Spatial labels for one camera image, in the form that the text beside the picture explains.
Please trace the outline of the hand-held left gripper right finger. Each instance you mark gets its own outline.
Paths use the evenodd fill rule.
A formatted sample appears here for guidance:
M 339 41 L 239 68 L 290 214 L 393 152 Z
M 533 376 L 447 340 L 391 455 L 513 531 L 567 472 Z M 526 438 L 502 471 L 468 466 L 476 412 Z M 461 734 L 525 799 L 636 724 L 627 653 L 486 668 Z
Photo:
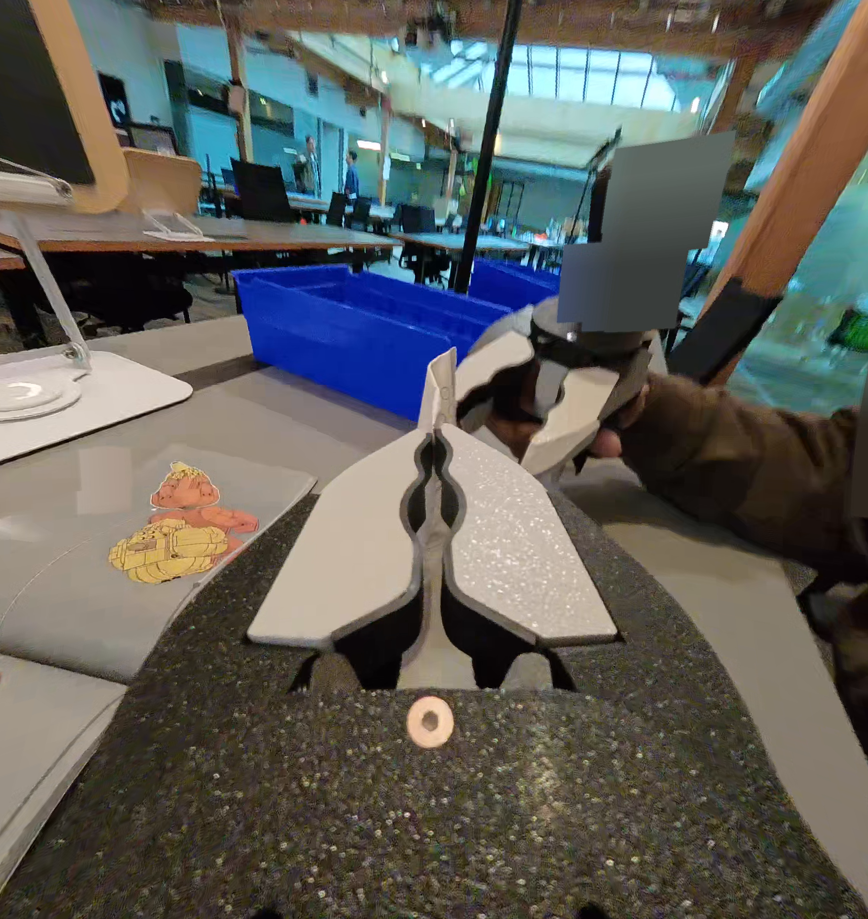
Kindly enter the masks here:
M 460 603 L 529 645 L 619 636 L 546 488 L 459 427 L 438 431 L 447 583 Z

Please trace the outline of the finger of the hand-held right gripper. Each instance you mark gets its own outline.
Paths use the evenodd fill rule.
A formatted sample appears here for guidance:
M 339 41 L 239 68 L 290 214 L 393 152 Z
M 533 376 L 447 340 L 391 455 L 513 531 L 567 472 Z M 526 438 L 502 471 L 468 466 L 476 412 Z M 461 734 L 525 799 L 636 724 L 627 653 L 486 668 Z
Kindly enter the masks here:
M 509 402 L 519 407 L 519 392 L 536 359 L 530 339 L 507 332 L 470 352 L 455 374 L 456 423 L 463 431 L 477 431 L 493 409 Z
M 595 438 L 599 415 L 620 375 L 601 367 L 568 369 L 541 365 L 536 377 L 535 414 L 543 420 L 520 464 L 534 477 L 560 473 Z

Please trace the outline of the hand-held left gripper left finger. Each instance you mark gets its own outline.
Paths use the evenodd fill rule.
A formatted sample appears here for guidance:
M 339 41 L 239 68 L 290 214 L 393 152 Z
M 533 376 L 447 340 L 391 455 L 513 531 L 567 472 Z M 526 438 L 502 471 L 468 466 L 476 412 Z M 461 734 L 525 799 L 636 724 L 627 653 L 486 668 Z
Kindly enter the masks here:
M 250 641 L 331 647 L 417 596 L 431 445 L 417 429 L 325 486 L 248 627 Z

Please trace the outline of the small white paper bag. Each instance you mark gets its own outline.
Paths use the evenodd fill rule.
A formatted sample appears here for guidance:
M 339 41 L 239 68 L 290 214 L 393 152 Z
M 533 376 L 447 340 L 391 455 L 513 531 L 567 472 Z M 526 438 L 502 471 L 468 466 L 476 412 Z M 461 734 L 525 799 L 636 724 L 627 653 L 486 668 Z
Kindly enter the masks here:
M 456 400 L 457 351 L 451 347 L 428 364 L 417 420 L 419 430 L 434 433 L 458 420 Z

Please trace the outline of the person's right forearm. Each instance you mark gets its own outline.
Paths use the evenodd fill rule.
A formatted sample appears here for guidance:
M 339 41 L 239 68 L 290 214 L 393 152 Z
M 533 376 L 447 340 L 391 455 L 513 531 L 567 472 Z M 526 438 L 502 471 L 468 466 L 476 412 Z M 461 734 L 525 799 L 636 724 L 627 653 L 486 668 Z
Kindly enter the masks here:
M 651 374 L 620 434 L 646 490 L 774 556 L 868 583 L 868 518 L 849 507 L 857 408 L 829 416 L 750 405 L 724 389 Z

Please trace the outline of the grey desk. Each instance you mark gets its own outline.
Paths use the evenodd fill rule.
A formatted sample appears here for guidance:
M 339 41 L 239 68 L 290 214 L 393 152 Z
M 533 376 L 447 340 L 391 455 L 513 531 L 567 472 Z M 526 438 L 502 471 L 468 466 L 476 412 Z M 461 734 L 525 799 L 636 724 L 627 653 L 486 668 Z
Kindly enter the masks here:
M 0 465 L 0 493 L 82 448 L 167 442 L 323 486 L 409 427 L 259 370 L 241 317 L 98 345 L 196 391 Z M 578 551 L 639 628 L 562 652 L 574 693 L 454 691 L 433 751 L 406 691 L 286 693 L 306 652 L 244 626 L 304 498 L 158 639 L 0 917 L 868 917 L 868 762 L 782 565 L 616 465 L 569 494 Z

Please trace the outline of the white desk lamp stand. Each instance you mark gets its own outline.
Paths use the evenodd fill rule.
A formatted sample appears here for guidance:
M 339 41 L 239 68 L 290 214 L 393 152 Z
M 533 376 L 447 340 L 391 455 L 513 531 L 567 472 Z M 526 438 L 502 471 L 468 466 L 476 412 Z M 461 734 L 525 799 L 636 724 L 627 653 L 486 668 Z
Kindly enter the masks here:
M 0 464 L 186 401 L 189 384 L 116 354 L 93 358 L 57 280 L 26 221 L 26 208 L 103 213 L 98 178 L 87 185 L 0 157 L 0 216 L 10 224 L 27 266 L 67 339 L 58 347 L 0 356 Z

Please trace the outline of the person's right hand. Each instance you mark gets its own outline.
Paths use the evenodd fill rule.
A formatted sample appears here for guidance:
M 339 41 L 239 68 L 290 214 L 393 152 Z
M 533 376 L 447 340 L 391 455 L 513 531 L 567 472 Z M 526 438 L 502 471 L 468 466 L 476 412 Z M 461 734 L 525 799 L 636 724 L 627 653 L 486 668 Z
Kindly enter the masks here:
M 642 414 L 653 382 L 655 376 L 649 375 L 635 397 L 601 425 L 586 446 L 585 452 L 589 458 L 608 460 L 623 457 L 624 432 Z M 537 385 L 538 374 L 533 371 L 520 384 L 502 390 L 493 398 L 485 420 L 485 429 L 519 464 L 523 464 L 533 438 L 544 427 L 543 418 L 536 413 Z

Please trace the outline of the grey office table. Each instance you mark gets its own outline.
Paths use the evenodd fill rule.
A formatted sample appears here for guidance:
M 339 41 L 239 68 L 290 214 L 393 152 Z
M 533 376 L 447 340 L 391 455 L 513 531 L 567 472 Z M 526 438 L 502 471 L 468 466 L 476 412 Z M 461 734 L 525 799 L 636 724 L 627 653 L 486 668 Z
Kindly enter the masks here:
M 406 234 L 392 232 L 390 238 L 402 244 L 403 250 L 409 248 L 416 255 L 416 263 L 411 268 L 417 284 L 425 285 L 428 278 L 430 262 L 449 259 L 449 278 L 447 289 L 455 286 L 456 276 L 462 261 L 465 236 L 463 234 L 445 234 L 443 232 Z M 496 235 L 479 235 L 476 241 L 473 259 L 476 256 L 497 256 L 511 261 L 522 262 L 530 253 L 530 244 Z

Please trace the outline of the black office chair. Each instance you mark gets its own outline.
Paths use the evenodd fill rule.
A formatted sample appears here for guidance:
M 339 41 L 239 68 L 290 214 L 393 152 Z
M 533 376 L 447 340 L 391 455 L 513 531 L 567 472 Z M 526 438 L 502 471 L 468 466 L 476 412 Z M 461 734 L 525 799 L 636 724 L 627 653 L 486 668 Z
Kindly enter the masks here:
M 708 385 L 756 338 L 783 295 L 761 296 L 731 278 L 667 358 L 671 375 Z
M 281 167 L 231 160 L 238 207 L 247 221 L 296 224 Z

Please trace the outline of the wooden pillar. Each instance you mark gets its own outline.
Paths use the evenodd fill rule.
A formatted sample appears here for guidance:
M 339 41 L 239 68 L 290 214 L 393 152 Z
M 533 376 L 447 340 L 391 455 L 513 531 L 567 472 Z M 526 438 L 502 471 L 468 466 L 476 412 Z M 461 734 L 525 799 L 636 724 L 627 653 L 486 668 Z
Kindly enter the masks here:
M 868 152 L 868 1 L 855 9 L 700 316 L 725 286 L 779 301 Z

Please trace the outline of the open grey instruction booklet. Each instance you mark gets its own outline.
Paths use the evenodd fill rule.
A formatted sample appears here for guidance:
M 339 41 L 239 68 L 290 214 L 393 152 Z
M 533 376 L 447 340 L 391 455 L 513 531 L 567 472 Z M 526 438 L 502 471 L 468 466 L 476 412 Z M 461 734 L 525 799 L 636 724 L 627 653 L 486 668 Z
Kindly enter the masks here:
M 164 630 L 316 484 L 180 442 L 34 472 L 0 493 L 0 891 Z

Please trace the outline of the long wooden-edged table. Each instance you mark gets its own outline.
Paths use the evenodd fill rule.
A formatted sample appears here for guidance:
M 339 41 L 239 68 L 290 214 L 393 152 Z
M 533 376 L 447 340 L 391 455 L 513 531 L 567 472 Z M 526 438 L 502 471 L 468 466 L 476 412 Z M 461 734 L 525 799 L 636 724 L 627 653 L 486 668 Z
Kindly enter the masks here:
M 12 213 L 39 249 L 51 254 L 251 252 L 317 254 L 331 250 L 392 250 L 396 241 L 324 224 L 278 224 L 214 217 L 180 218 L 130 213 L 81 214 L 50 209 Z

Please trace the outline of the person's brown jacket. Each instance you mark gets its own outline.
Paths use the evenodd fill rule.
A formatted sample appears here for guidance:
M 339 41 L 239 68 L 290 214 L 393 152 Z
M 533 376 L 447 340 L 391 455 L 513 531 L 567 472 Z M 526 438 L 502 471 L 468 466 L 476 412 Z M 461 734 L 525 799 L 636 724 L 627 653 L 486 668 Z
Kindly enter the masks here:
M 815 572 L 806 594 L 829 597 L 841 586 L 854 591 L 819 626 L 832 646 L 834 684 L 868 761 L 868 519 L 856 518 L 841 540 L 801 557 Z

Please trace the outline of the clear acrylic stand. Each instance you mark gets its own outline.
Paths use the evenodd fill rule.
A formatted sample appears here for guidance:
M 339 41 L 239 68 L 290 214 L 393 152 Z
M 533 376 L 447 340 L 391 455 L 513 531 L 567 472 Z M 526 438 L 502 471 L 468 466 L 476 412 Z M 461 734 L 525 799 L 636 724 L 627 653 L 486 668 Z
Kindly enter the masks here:
M 162 242 L 175 243 L 214 243 L 215 239 L 207 236 L 196 225 L 180 213 L 168 211 L 141 212 L 143 233 Z

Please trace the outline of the tan wooden chair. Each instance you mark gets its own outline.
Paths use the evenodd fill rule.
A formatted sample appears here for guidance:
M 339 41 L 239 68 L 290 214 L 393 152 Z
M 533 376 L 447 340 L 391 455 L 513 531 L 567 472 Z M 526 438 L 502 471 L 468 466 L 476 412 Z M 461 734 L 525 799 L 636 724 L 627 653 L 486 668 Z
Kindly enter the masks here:
M 123 149 L 122 154 L 128 169 L 129 189 L 118 212 L 182 216 L 197 213 L 202 188 L 202 171 L 197 161 L 133 148 Z

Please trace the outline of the black board with wooden rim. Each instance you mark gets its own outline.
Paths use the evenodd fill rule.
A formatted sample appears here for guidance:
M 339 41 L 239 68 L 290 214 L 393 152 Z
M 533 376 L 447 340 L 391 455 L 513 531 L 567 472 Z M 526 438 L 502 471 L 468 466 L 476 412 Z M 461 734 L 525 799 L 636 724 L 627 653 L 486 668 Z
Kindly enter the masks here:
M 129 171 L 66 1 L 0 1 L 0 210 L 103 214 Z

